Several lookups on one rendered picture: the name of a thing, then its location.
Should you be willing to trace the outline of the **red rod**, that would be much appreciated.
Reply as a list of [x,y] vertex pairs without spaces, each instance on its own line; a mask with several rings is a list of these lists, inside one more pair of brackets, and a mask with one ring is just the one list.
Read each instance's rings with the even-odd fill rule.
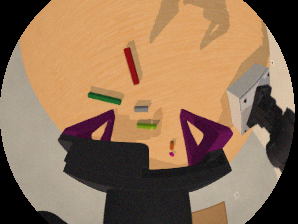
[[130,70],[130,74],[131,74],[131,77],[132,77],[132,80],[133,80],[133,84],[134,85],[139,84],[139,79],[138,79],[138,75],[137,75],[137,71],[136,71],[136,68],[135,68],[135,64],[134,64],[134,60],[133,60],[133,57],[132,57],[130,47],[125,48],[124,53],[125,53],[126,60],[127,60],[127,63],[128,63],[128,67],[129,67],[129,70]]

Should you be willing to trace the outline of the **grey rod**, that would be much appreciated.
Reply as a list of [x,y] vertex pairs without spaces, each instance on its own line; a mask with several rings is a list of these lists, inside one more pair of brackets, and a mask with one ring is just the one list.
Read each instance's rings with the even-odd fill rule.
[[135,106],[134,112],[148,112],[148,106]]

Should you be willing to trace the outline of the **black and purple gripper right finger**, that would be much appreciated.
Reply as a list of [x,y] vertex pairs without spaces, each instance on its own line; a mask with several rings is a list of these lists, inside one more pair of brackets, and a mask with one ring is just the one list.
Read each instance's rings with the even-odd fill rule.
[[[187,121],[203,133],[203,139],[199,145],[197,145]],[[222,149],[233,136],[233,132],[229,127],[184,109],[181,109],[180,112],[180,122],[188,166],[198,164],[208,152]]]

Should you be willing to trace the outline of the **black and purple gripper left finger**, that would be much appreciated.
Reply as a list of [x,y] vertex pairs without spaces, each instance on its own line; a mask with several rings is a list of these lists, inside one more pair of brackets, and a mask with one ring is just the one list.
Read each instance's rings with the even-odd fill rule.
[[114,121],[115,114],[114,110],[111,109],[98,116],[65,128],[62,134],[73,135],[79,138],[92,139],[92,133],[107,122],[106,128],[100,140],[111,141]]

